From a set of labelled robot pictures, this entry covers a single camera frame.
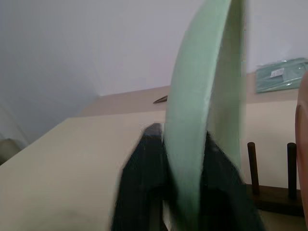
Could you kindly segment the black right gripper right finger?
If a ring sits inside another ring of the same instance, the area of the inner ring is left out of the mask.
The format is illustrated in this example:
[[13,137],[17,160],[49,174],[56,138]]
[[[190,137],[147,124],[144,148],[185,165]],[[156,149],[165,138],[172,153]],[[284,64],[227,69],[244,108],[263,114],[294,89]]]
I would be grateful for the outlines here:
[[206,134],[201,174],[200,230],[263,231],[264,224],[246,193],[240,174]]

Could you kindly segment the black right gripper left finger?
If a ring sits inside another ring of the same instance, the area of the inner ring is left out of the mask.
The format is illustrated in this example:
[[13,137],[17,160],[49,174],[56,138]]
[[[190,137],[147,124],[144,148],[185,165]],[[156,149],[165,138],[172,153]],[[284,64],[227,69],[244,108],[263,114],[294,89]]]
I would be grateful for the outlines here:
[[146,127],[123,167],[113,231],[166,231],[163,202],[174,202],[175,189],[161,123]]

